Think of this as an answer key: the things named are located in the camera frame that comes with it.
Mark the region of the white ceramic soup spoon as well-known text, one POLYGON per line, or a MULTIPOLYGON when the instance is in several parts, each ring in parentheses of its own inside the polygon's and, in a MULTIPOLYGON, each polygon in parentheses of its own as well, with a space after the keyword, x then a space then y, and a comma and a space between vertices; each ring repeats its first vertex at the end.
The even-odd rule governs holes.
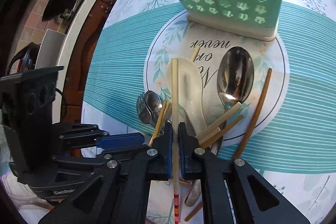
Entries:
MULTIPOLYGON (((202 94, 203 83, 197 66, 186 57, 175 57, 178 64, 178 102, 189 119, 195 135, 199 136, 207 124, 203 115, 202 94)), ((169 61, 165 69, 166 86, 173 94, 172 87, 172 65, 173 59, 169 61)))

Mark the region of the light bamboo chopstick red end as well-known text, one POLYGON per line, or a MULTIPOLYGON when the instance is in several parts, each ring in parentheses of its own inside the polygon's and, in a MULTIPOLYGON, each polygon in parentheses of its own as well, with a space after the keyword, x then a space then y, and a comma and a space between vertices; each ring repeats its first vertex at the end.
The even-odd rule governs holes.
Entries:
POLYGON ((171 121, 173 127, 174 223, 179 223, 178 59, 171 61, 171 121))

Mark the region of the steel fork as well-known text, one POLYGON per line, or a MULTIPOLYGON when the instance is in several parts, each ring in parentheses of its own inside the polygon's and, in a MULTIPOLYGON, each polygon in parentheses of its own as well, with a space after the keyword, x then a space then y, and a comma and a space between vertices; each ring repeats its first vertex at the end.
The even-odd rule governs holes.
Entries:
POLYGON ((152 127, 155 127, 155 124, 152 120, 151 112, 146 106, 144 96, 145 93, 141 93, 137 98, 136 102, 137 115, 142 123, 149 124, 152 127))

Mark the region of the yellow bamboo chopstick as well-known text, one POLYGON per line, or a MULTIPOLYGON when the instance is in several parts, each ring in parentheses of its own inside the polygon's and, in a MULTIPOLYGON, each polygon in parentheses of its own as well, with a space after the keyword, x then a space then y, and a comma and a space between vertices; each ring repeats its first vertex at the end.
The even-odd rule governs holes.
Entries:
POLYGON ((160 131, 160 128, 161 128, 161 124, 162 124, 162 120, 163 120, 163 116, 165 114, 165 109, 166 109, 166 106, 167 106, 167 100, 164 100, 163 101, 163 104, 162 104, 162 108, 161 108, 161 111, 159 113, 159 117, 158 117, 158 120, 157 120, 157 124, 155 126, 155 130, 154 130, 154 133, 150 139, 150 142, 149 142, 149 147, 152 146, 153 144, 153 141, 154 139, 158 136, 159 134, 159 131, 160 131))

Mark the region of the small steel spoon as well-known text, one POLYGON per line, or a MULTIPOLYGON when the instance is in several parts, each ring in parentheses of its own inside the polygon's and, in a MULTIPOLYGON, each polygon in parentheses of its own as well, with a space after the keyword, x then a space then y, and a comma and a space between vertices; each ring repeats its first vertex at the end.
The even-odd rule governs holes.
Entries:
POLYGON ((145 103, 150 111, 151 120, 153 127, 156 126, 159 114, 162 108, 162 101, 160 97, 153 91, 149 90, 145 93, 144 96, 145 103))

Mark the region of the dark brown chopstick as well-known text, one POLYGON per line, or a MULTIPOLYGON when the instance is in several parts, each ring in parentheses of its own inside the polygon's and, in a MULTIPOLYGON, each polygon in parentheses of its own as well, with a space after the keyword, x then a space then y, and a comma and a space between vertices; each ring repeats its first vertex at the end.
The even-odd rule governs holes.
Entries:
POLYGON ((249 142, 249 139, 251 138, 251 135, 254 131, 257 120, 258 120, 259 115, 261 113, 262 107, 264 105, 264 101, 265 101, 265 98, 266 98, 266 95, 267 95, 267 92, 268 92, 268 88, 269 88, 269 83, 270 83, 270 78, 271 78, 271 75, 272 75, 272 71, 273 71, 272 68, 269 68, 268 71, 267 71, 264 86, 262 88, 260 98, 259 98, 258 103, 256 105, 256 109, 253 113, 253 116, 252 116, 250 122, 249 122, 247 130, 246 130, 239 146, 237 147, 237 150, 235 151, 235 154, 232 157, 233 160, 239 158, 242 155, 242 152, 244 151, 247 143, 249 142))

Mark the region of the brown bamboo chopstick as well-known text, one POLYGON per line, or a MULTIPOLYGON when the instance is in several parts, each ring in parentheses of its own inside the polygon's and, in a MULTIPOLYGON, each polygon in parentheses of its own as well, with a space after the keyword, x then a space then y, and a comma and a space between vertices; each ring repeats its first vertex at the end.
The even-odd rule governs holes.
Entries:
POLYGON ((231 122, 229 125, 227 125, 223 130, 213 134, 209 133, 207 136, 203 137, 199 144, 202 148, 207 148, 211 146, 213 143, 215 143, 218 139, 223 137, 226 133, 228 133, 229 130, 231 130, 233 127, 235 127, 242 119, 244 118, 243 115, 239 115, 233 122, 231 122))

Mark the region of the teal patterned tablecloth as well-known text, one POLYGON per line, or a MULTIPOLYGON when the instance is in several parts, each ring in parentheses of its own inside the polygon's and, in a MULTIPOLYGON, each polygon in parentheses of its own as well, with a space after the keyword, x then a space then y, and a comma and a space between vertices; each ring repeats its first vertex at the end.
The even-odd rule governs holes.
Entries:
POLYGON ((244 118, 225 135, 219 157, 229 159, 241 141, 262 91, 264 106, 242 156, 311 223, 335 204, 335 0, 283 0, 278 34, 261 42, 192 23, 179 0, 117 0, 94 49, 81 120, 112 134, 153 129, 138 118, 137 97, 152 90, 170 99, 165 69, 190 57, 203 81, 207 123, 220 117, 217 72, 235 46, 252 57, 255 77, 244 118))

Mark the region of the pale bamboo chopstick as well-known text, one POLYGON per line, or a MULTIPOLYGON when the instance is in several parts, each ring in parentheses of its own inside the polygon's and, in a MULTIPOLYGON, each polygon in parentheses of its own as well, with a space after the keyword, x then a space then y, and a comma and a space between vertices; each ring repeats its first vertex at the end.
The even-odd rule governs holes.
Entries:
POLYGON ((191 57, 190 57, 190 60, 191 60, 192 62, 195 61, 195 59, 196 59, 196 57, 197 57, 199 51, 200 51, 200 46, 196 46, 196 47, 194 48, 194 51, 193 51, 191 57))

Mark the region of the large steel spoon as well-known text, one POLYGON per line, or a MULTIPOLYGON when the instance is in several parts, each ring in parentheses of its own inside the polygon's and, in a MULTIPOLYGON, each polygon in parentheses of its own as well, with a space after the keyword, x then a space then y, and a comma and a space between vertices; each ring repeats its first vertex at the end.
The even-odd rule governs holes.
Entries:
POLYGON ((250 104, 245 103, 252 90, 254 65, 252 57, 242 47, 236 46, 223 56, 217 73, 217 100, 215 107, 223 115, 236 103, 241 103, 242 112, 247 112, 250 104))

